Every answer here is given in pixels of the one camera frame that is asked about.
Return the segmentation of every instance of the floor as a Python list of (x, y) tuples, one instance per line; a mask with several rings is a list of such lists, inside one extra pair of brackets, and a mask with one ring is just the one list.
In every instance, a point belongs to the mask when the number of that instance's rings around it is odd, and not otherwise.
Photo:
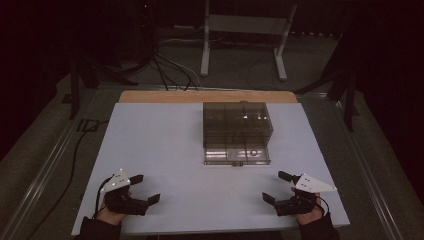
[[(248, 47), (213, 45), (209, 76), (200, 77), (202, 43), (196, 39), (164, 39), (159, 51), (183, 65), (199, 90), (288, 90), (317, 80), (337, 40), (290, 37), (283, 60), (288, 80), (277, 78), (270, 44)], [(155, 65), (129, 77), (137, 87), (122, 86), (99, 74), (97, 89), (81, 88), (81, 109), (69, 120), (70, 106), (61, 101), (70, 92), (70, 77), (58, 83), (58, 94), (0, 162), (0, 229), (4, 239), (72, 239), (70, 235), (107, 124), (82, 133), (82, 119), (105, 121), (126, 89), (164, 90)], [(181, 86), (187, 77), (167, 69)], [(170, 89), (175, 85), (168, 81)], [(355, 95), (354, 133), (343, 125), (343, 104), (325, 97), (330, 85), (297, 96), (339, 189), (351, 224), (339, 228), (342, 239), (424, 239), (424, 209), (407, 181), (384, 134), (360, 92)], [(75, 172), (64, 198), (44, 216)], [(282, 232), (227, 234), (228, 239), (300, 239), (297, 229)], [(145, 239), (122, 236), (122, 239)], [(211, 236), (148, 236), (147, 239), (209, 239)]]

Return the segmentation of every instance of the black cable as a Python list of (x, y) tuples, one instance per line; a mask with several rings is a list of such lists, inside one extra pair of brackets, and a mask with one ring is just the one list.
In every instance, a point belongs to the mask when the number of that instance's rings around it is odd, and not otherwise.
[(85, 135), (87, 135), (87, 133), (89, 133), (90, 131), (96, 129), (98, 126), (108, 123), (109, 121), (104, 121), (104, 122), (100, 122), (94, 126), (92, 126), (91, 128), (87, 129), (78, 139), (78, 142), (75, 146), (74, 149), (74, 154), (72, 157), (72, 169), (71, 169), (71, 174), (69, 176), (69, 180), (68, 183), (66, 184), (65, 189), (63, 190), (62, 194), (60, 195), (60, 197), (56, 200), (56, 202), (53, 204), (53, 206), (50, 208), (50, 210), (47, 212), (47, 214), (41, 219), (41, 221), (37, 224), (37, 226), (34, 228), (34, 230), (32, 230), (32, 232), (28, 235), (27, 240), (31, 239), (31, 237), (34, 235), (34, 233), (37, 232), (37, 230), (41, 227), (41, 225), (47, 220), (47, 218), (50, 216), (50, 214), (55, 210), (55, 208), (59, 205), (60, 201), (62, 201), (63, 197), (65, 196), (66, 192), (68, 191), (69, 187), (71, 186), (72, 180), (74, 178), (74, 173), (75, 173), (75, 165), (76, 165), (76, 159), (77, 159), (77, 152), (78, 152), (78, 147), (82, 141), (82, 139), (84, 138)]
[(151, 68), (153, 68), (154, 70), (156, 70), (156, 71), (158, 71), (158, 72), (160, 72), (160, 73), (162, 73), (162, 76), (164, 77), (164, 79), (167, 79), (168, 81), (170, 81), (170, 82), (172, 82), (173, 84), (175, 84), (175, 90), (177, 90), (178, 88), (179, 89), (181, 89), (181, 90), (183, 90), (183, 88), (176, 82), (176, 81), (174, 81), (172, 78), (170, 78), (169, 76), (168, 76), (168, 74), (166, 74), (166, 72), (164, 71), (164, 70), (162, 70), (162, 68), (157, 68), (157, 67), (154, 67), (154, 66), (152, 66), (152, 65), (150, 65), (150, 67)]
[(167, 61), (167, 62), (169, 62), (169, 63), (171, 63), (172, 65), (174, 65), (175, 67), (177, 67), (184, 75), (186, 75), (187, 76), (187, 78), (188, 78), (188, 84), (187, 84), (187, 86), (185, 87), (185, 89), (184, 89), (184, 91), (186, 91), (189, 87), (190, 87), (190, 84), (193, 84), (193, 87), (196, 89), (196, 91), (198, 91), (198, 89), (197, 89), (197, 87), (196, 87), (196, 84), (194, 83), (194, 81), (193, 81), (193, 79), (190, 77), (190, 75), (186, 72), (186, 71), (184, 71), (184, 69), (181, 67), (181, 66), (179, 66), (178, 64), (175, 64), (174, 62), (172, 62), (172, 61), (170, 61), (170, 60), (168, 60), (168, 59), (166, 59), (166, 58), (164, 58), (162, 55), (160, 55), (159, 53), (156, 53), (156, 56), (158, 56), (159, 58), (161, 58), (161, 59), (163, 59), (163, 60), (165, 60), (165, 61)]
[(319, 196), (317, 196), (317, 198), (319, 198), (321, 201), (323, 201), (325, 203), (325, 205), (327, 205), (327, 212), (330, 212), (330, 207), (328, 206), (328, 203), (324, 199), (322, 199), (321, 197), (319, 197)]

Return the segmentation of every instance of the transparent plastic box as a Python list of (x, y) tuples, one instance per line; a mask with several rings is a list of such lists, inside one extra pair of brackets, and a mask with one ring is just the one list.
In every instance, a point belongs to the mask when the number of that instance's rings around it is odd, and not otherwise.
[(273, 132), (265, 103), (204, 103), (206, 165), (267, 165)]

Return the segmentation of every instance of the wire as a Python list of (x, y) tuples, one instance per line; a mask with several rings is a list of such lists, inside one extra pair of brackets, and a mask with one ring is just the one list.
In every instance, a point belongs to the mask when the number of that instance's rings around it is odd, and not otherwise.
[(184, 91), (186, 91), (190, 87), (190, 84), (193, 84), (193, 87), (198, 91), (198, 89), (196, 87), (196, 84), (194, 84), (194, 82), (193, 82), (193, 79), (190, 77), (190, 75), (186, 71), (184, 71), (184, 69), (182, 69), (182, 67), (180, 66), (180, 64), (177, 64), (177, 63), (175, 63), (175, 62), (173, 62), (171, 60), (168, 60), (167, 58), (163, 57), (159, 53), (156, 53), (156, 56), (158, 56), (159, 58), (161, 58), (161, 59), (163, 59), (163, 60), (165, 60), (165, 61), (173, 64), (174, 66), (176, 66), (178, 68), (179, 71), (181, 71), (181, 73), (183, 73), (184, 75), (187, 76), (188, 83), (187, 83), (187, 86), (184, 88)]
[(37, 230), (41, 227), (41, 225), (43, 225), (43, 223), (47, 220), (47, 218), (50, 216), (50, 214), (55, 210), (55, 208), (59, 205), (60, 201), (62, 201), (63, 197), (65, 196), (66, 192), (68, 191), (69, 187), (71, 186), (72, 180), (74, 178), (74, 173), (75, 173), (75, 165), (76, 165), (76, 159), (77, 159), (77, 153), (78, 153), (78, 148), (79, 145), (81, 144), (82, 139), (84, 138), (85, 135), (87, 135), (87, 133), (89, 133), (91, 130), (96, 129), (98, 126), (108, 123), (109, 121), (104, 121), (104, 122), (100, 122), (94, 126), (92, 126), (91, 128), (87, 129), (78, 139), (78, 142), (75, 146), (74, 149), (74, 154), (72, 157), (72, 168), (71, 168), (71, 174), (69, 176), (69, 180), (68, 183), (66, 184), (65, 189), (63, 190), (62, 194), (60, 195), (60, 197), (56, 200), (56, 202), (53, 204), (53, 206), (50, 208), (50, 210), (47, 212), (47, 214), (41, 219), (41, 221), (37, 224), (37, 226), (32, 230), (32, 232), (28, 235), (28, 237), (26, 238), (27, 240), (31, 239), (31, 237), (34, 235), (34, 233), (37, 232)]
[(192, 70), (192, 69), (190, 69), (190, 68), (188, 68), (188, 67), (186, 67), (186, 66), (184, 66), (184, 65), (182, 65), (182, 64), (179, 64), (179, 63), (176, 63), (176, 62), (174, 62), (174, 61), (171, 61), (171, 60), (169, 60), (169, 59), (167, 59), (167, 58), (165, 58), (164, 56), (162, 56), (162, 55), (160, 55), (160, 57), (161, 58), (163, 58), (164, 60), (166, 60), (166, 61), (168, 61), (168, 62), (170, 62), (170, 63), (172, 63), (172, 64), (174, 64), (174, 65), (176, 65), (176, 66), (180, 66), (180, 67), (182, 67), (182, 68), (185, 68), (185, 69), (187, 69), (188, 71), (190, 71), (191, 73), (193, 73), (193, 75), (194, 76), (196, 76), (196, 79), (197, 79), (197, 82), (199, 83), (199, 86), (200, 86), (200, 88), (203, 90), (203, 86), (202, 86), (202, 84), (200, 83), (200, 79), (199, 79), (199, 76)]
[(319, 197), (319, 196), (317, 196), (317, 198), (319, 198), (320, 200), (322, 200), (325, 203), (325, 205), (327, 206), (327, 213), (330, 212), (330, 207), (328, 206), (328, 203), (324, 199), (322, 199), (321, 197)]

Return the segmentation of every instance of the table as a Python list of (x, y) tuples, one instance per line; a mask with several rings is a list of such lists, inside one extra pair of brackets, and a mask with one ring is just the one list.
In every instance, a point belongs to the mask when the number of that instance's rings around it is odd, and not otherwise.
[[(263, 101), (274, 127), (268, 166), (205, 166), (202, 102)], [(128, 176), (144, 175), (131, 186), (132, 197), (161, 194), (146, 216), (129, 216), (123, 234), (212, 233), (296, 227), (293, 217), (277, 217), (262, 192), (288, 199), (292, 184), (279, 170), (307, 173), (334, 184), (301, 104), (290, 92), (128, 91), (116, 104), (87, 185), (72, 234), (84, 216), (93, 214), (96, 192), (120, 168)], [(333, 223), (349, 220), (337, 192), (322, 193)]]
[(205, 3), (205, 34), (203, 41), (203, 54), (200, 74), (207, 76), (209, 72), (209, 32), (242, 32), (242, 33), (260, 33), (260, 34), (281, 34), (280, 45), (274, 49), (274, 59), (280, 80), (287, 80), (286, 69), (283, 63), (283, 50), (290, 33), (291, 23), (293, 22), (296, 4), (290, 6), (290, 11), (286, 18), (265, 18), (248, 17), (233, 15), (210, 14), (209, 0)]

